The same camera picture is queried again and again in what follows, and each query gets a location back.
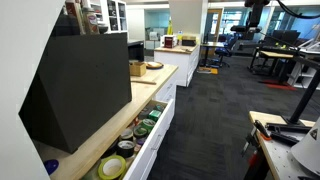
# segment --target workbench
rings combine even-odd
[[[251,123],[254,123],[255,120],[259,120],[263,126],[266,123],[278,123],[278,124],[286,124],[286,122],[282,119],[281,116],[266,114],[261,112],[250,111],[249,118]],[[301,122],[305,126],[312,127],[315,122],[301,120]],[[293,136],[299,140],[301,140],[304,135],[298,133],[286,133],[287,135]],[[319,178],[313,175],[310,171],[305,169],[302,165],[300,165],[297,160],[293,157],[291,153],[291,147],[283,145],[277,141],[270,140],[266,141],[260,135],[260,132],[256,133],[260,146],[262,148],[262,155],[264,154],[267,164],[271,170],[271,173],[276,180],[284,180],[284,179],[298,179],[298,176],[307,176],[313,177],[315,179]]]
[[[188,87],[193,72],[198,66],[200,46],[175,46],[174,48],[159,47],[154,50],[154,61],[172,64],[179,67],[176,81],[178,86]]]
[[[150,102],[151,99],[155,101],[162,101],[162,104],[166,104],[166,109],[162,115],[162,121],[157,122],[152,134],[148,137],[150,146],[152,142],[159,139],[159,136],[164,136],[165,132],[162,129],[167,130],[172,117],[174,115],[174,102],[175,102],[175,81],[172,76],[177,71],[177,67],[173,65],[165,64],[160,70],[147,70],[146,74],[142,77],[132,77],[136,80],[148,80],[155,81],[156,85],[143,84],[143,83],[131,83],[132,89],[132,101],[125,105],[118,113],[116,113],[110,120],[97,131],[89,139],[87,139],[76,152],[69,154],[59,149],[47,146],[45,144],[34,142],[38,150],[38,153],[43,161],[49,159],[57,159],[59,161],[58,169],[50,176],[51,179],[80,179],[85,175],[88,170],[100,159],[101,155],[110,147],[110,145],[119,137],[122,131],[133,121],[133,119],[140,113],[140,111]],[[144,145],[141,151],[148,151],[147,155],[156,156],[157,151],[151,150],[149,145]],[[143,156],[143,152],[138,154],[139,160],[150,161],[151,157]],[[147,176],[149,172],[135,171],[135,169],[151,169],[151,167],[139,167],[139,162],[133,162],[135,167],[131,170],[132,176]]]

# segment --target office chair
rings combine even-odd
[[[237,39],[235,37],[231,38],[228,45],[225,46],[224,48],[217,48],[215,53],[219,56],[219,65],[220,67],[222,67],[222,65],[226,65],[227,67],[230,67],[230,64],[223,62],[223,57],[227,56],[227,57],[231,57],[232,56],[232,52],[231,49],[234,46],[234,44],[236,43]]]

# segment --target wooden countertop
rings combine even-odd
[[[50,178],[58,180],[80,179],[85,175],[177,69],[177,66],[165,64],[160,70],[147,70],[143,77],[132,77],[133,79],[152,80],[157,84],[148,85],[132,82],[132,101],[87,139],[75,153],[69,154],[35,142],[43,161],[48,159],[59,161],[57,171]]]
[[[255,120],[259,120],[261,122],[261,124],[263,126],[265,126],[267,123],[278,123],[278,124],[286,124],[286,122],[282,119],[281,116],[277,116],[277,115],[272,115],[272,114],[266,114],[266,113],[260,113],[260,112],[255,112],[255,111],[250,111],[249,112],[249,118],[251,120],[251,123],[254,123]],[[305,126],[309,126],[312,127],[315,122],[311,122],[311,121],[306,121],[306,120],[301,120],[301,122],[305,125]],[[262,138],[262,136],[257,135],[260,145],[262,147],[262,150],[265,154],[265,157],[268,161],[271,173],[274,177],[274,179],[278,180],[281,179],[279,177],[279,173],[277,172],[277,169],[274,165],[274,162],[272,161],[272,158],[270,156],[270,153],[268,152],[267,146],[265,144],[264,139]]]
[[[208,42],[207,44],[201,44],[204,47],[224,47],[222,42]]]
[[[199,45],[191,46],[175,46],[174,48],[158,47],[154,51],[158,52],[169,52],[169,53],[180,53],[180,54],[191,54]]]
[[[268,51],[259,51],[260,53],[273,58],[293,58],[293,55],[290,54],[280,54],[275,52],[268,52]]]

